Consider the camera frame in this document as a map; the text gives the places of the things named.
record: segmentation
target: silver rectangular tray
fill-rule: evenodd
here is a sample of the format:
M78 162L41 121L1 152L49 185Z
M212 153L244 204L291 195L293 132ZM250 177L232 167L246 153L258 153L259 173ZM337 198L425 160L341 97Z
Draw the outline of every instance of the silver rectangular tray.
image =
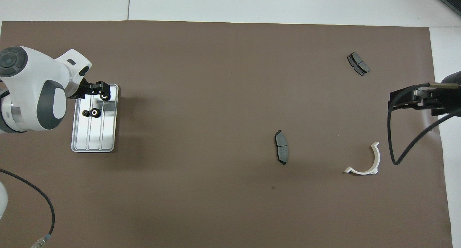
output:
M71 149L79 153L108 153L115 145L115 123L117 121L118 86L109 84L111 98L103 101L99 95L86 95L75 103L74 126ZM100 117L85 117L84 110L101 110Z

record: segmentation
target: brown mat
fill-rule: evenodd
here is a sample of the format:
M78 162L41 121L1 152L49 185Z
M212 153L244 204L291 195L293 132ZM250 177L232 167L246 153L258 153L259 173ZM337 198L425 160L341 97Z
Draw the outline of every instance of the brown mat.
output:
M438 130L399 166L389 92L433 82L428 28L186 22L4 22L1 49L58 57L121 89L108 154L70 149L74 102L51 132L0 136L0 166L49 194L57 247L450 247ZM356 51L371 72L347 62ZM396 153L435 121L395 112ZM288 164L277 161L283 130ZM382 160L367 170L370 145ZM46 202L1 175L1 247L48 231Z

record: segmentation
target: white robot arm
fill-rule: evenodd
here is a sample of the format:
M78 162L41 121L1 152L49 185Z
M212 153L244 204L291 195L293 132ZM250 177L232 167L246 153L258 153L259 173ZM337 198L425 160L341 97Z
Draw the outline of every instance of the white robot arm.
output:
M108 84L84 79L90 67L90 61L73 49L56 59L24 46L4 49L0 80L7 89L0 89L0 134L57 127L66 113L66 98L100 94L108 100Z

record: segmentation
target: black cable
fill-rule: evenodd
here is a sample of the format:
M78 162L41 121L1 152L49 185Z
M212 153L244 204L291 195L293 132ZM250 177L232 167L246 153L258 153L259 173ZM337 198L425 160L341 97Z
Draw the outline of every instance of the black cable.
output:
M394 108L394 105L398 102L398 100L405 94L411 92L411 91L414 91L420 87L428 87L429 84L418 84L418 85L414 85L414 86L410 86L408 88L406 88L405 90L401 91L399 94L397 94L397 96L392 99L392 102L390 103L389 105L389 109L387 110L387 140L388 140L388 143L389 143L389 152L390 152L390 158L392 159L392 163L395 164L395 165L399 165L403 158L405 158L405 156L408 154L408 152L411 150L411 148L413 148L413 146L426 134L428 133L429 131L433 130L436 126L440 125L442 122L458 115L458 114L461 114L461 108L460 109L457 109L455 110L454 112L451 112L450 114L446 115L445 117L443 118L440 118L439 120L437 120L436 122L432 123L430 126L428 126L427 128L425 128L421 133L419 133L411 142L410 144L407 146L407 148L405 148L405 150L403 151L403 153L400 155L400 157L397 159L397 161L395 160L395 157L394 157L394 150L392 148L392 138L391 138L391 133L390 133L390 115L392 113L392 110Z
M8 174L9 176L12 176L12 177L24 182L25 184L29 185L30 187L33 187L33 189L38 191L38 193L40 193L40 195L42 195L46 199L46 202L48 202L48 205L50 206L50 210L51 210L51 218L52 218L51 219L51 228L50 228L50 231L48 232L48 235L51 235L51 233L53 232L53 228L54 228L54 208L53 208L53 204L51 204L51 200L48 198L48 196L43 191L41 191L41 189L39 189L37 186L30 183L28 180L21 178L18 175L14 174L12 172L9 172L9 171L5 171L4 169L1 169L1 168L0 168L0 172Z

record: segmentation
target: round button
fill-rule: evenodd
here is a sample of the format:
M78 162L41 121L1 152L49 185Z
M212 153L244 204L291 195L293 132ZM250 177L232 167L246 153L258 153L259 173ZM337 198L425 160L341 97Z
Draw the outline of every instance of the round button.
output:
M13 53L6 53L0 57L0 66L3 68L10 68L16 64L16 55Z

